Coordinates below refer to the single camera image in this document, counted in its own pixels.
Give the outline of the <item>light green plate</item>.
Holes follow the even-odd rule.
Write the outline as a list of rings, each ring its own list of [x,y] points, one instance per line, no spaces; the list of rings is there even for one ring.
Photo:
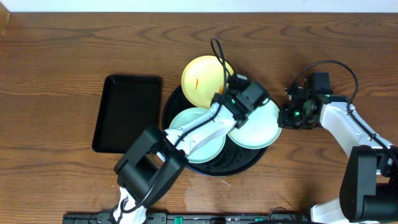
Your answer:
[[[237,145],[247,149],[260,149],[271,145],[280,135],[278,126],[279,108],[272,100],[265,100],[264,105],[257,107],[240,128],[228,133],[229,138]]]

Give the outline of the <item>mint green plate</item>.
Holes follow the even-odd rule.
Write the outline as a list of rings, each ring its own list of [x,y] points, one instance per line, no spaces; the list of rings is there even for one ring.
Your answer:
[[[189,121],[200,117],[202,114],[206,113],[208,110],[204,108],[188,108],[180,112],[174,119],[171,121],[169,128],[176,128]],[[191,153],[188,156],[188,161],[194,164],[201,164],[208,162],[214,159],[224,148],[224,144],[226,142],[226,136],[221,136],[218,138],[214,138],[209,141],[201,148],[197,149],[195,152]]]

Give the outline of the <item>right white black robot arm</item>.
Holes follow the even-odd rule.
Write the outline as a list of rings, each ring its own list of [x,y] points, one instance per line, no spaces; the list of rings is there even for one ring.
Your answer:
[[[311,208],[315,223],[397,221],[397,146],[380,137],[357,113],[351,98],[326,87],[290,87],[279,126],[322,127],[348,156],[339,197]]]

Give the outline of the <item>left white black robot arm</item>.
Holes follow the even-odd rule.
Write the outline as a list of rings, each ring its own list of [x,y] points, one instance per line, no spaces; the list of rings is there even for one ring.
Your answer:
[[[121,198],[111,214],[112,222],[143,223],[147,208],[171,188],[187,166],[188,156],[243,126],[268,96],[258,82],[234,75],[200,117],[163,131],[147,128],[114,167]]]

